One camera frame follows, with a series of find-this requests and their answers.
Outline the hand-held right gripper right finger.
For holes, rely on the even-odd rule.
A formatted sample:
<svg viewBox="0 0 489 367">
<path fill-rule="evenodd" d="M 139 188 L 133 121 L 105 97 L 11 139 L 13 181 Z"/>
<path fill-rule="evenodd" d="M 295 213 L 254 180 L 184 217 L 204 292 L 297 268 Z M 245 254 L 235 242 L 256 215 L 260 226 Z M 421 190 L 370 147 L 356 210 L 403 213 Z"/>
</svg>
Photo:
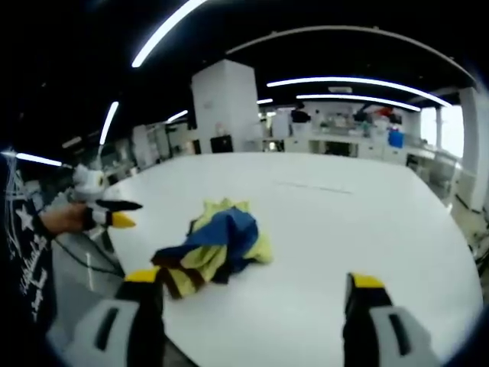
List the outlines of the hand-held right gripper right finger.
<svg viewBox="0 0 489 367">
<path fill-rule="evenodd" d="M 347 274 L 342 338 L 344 366 L 439 365 L 428 331 L 370 275 Z"/>
</svg>

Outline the person's left hand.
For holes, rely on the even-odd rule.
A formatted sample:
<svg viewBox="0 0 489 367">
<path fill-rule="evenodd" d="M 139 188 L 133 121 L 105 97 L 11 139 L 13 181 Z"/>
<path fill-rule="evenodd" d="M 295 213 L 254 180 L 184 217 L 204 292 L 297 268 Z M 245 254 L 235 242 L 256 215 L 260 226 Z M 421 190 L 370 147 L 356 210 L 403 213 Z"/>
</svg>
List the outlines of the person's left hand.
<svg viewBox="0 0 489 367">
<path fill-rule="evenodd" d="M 68 203 L 41 213 L 40 220 L 52 235 L 82 232 L 87 206 L 83 203 Z"/>
</svg>

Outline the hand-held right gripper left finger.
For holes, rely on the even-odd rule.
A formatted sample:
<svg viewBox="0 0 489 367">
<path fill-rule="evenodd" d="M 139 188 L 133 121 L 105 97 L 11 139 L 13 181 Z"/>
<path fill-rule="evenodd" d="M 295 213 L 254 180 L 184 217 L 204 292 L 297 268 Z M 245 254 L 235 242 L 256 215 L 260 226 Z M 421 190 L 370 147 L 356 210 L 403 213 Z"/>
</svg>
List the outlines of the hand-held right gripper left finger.
<svg viewBox="0 0 489 367">
<path fill-rule="evenodd" d="M 100 300 L 76 324 L 63 353 L 66 366 L 162 366 L 166 336 L 158 270 L 136 271 L 112 298 Z"/>
</svg>

